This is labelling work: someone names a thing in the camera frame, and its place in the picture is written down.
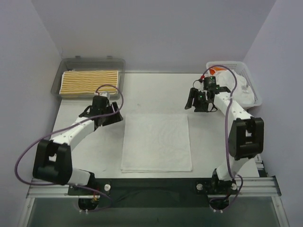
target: folded white towel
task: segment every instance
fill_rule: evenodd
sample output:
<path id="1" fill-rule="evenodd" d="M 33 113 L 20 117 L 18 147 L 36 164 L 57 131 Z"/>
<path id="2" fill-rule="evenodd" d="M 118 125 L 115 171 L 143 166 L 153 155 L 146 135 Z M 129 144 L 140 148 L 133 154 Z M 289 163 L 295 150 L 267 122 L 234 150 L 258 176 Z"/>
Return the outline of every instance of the folded white towel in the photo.
<path id="1" fill-rule="evenodd" d="M 192 171 L 186 114 L 128 114 L 121 170 L 129 172 Z"/>

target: clear plastic container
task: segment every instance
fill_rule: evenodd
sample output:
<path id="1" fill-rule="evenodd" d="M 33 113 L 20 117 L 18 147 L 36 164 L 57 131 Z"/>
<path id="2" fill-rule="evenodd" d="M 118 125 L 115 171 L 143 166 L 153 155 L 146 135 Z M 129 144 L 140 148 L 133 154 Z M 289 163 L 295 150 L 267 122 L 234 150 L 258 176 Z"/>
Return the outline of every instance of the clear plastic container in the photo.
<path id="1" fill-rule="evenodd" d="M 120 58 L 82 58 L 80 56 L 76 56 L 75 58 L 66 58 L 63 59 L 59 65 L 58 71 L 56 73 L 55 79 L 53 81 L 53 86 L 51 89 L 51 93 L 55 96 L 61 97 L 59 94 L 61 87 L 62 74 L 65 71 L 70 70 L 118 70 L 118 88 L 120 91 L 123 90 L 123 82 L 124 82 L 124 73 L 125 73 L 125 61 Z M 64 95 L 64 98 L 92 98 L 91 95 L 71 95 L 70 97 Z M 112 99 L 118 99 L 120 97 L 119 93 L 116 92 L 110 96 Z"/>
<path id="2" fill-rule="evenodd" d="M 245 63 L 241 61 L 210 61 L 206 64 L 206 68 L 209 68 L 213 65 L 226 66 L 231 70 L 235 70 L 238 75 L 241 75 L 246 79 L 247 84 L 251 87 L 251 90 L 254 93 L 255 103 L 253 105 L 243 106 L 245 109 L 251 108 L 253 106 L 259 106 L 262 104 L 262 98 L 260 96 L 260 93 L 256 89 L 255 82 L 253 81 L 250 71 Z"/>

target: yellow striped towel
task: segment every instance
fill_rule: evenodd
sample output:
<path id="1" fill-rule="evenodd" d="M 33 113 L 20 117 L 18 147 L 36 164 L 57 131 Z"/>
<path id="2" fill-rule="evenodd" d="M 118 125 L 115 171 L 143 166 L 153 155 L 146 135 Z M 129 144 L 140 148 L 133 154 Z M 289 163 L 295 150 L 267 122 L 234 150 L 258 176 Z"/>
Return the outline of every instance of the yellow striped towel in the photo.
<path id="1" fill-rule="evenodd" d="M 60 95 L 62 97 L 94 95 L 96 89 L 102 84 L 111 84 L 118 87 L 117 70 L 94 71 L 66 71 L 62 75 Z M 108 91 L 116 94 L 113 87 L 103 87 L 99 92 Z"/>

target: gray wall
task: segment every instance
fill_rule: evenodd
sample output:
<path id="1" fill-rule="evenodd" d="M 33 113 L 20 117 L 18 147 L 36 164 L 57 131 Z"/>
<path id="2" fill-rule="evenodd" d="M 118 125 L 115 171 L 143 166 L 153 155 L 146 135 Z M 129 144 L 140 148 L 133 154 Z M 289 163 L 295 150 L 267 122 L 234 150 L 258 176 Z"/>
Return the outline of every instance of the gray wall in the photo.
<path id="1" fill-rule="evenodd" d="M 28 186 L 14 176 L 15 161 L 52 129 L 58 102 L 50 89 L 60 56 L 29 0 L 0 1 L 0 226 L 16 226 Z M 19 172 L 27 180 L 35 157 Z"/>
<path id="2" fill-rule="evenodd" d="M 263 98 L 254 110 L 265 122 L 262 157 L 294 227 L 303 223 L 302 9 L 302 0 L 277 0 L 244 60 Z"/>
<path id="3" fill-rule="evenodd" d="M 129 70 L 201 72 L 243 60 L 275 0 L 32 0 L 64 57 L 113 55 Z"/>

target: white laundry basket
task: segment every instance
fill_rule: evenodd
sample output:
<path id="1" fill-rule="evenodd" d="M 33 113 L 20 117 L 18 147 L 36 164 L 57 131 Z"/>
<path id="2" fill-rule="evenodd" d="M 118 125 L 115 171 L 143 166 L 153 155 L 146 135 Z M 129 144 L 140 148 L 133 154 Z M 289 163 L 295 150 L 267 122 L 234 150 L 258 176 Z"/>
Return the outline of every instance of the white laundry basket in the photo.
<path id="1" fill-rule="evenodd" d="M 262 98 L 260 96 L 260 93 L 257 91 L 256 85 L 255 85 L 254 81 L 252 80 L 250 71 L 248 70 L 245 63 L 243 63 L 241 61 L 210 61 L 206 64 L 206 68 L 209 68 L 213 65 L 226 66 L 226 67 L 230 68 L 231 70 L 235 70 L 235 72 L 237 74 L 243 76 L 246 79 L 247 84 L 251 87 L 252 92 L 254 93 L 255 103 L 253 104 L 253 106 L 259 106 L 262 104 Z"/>

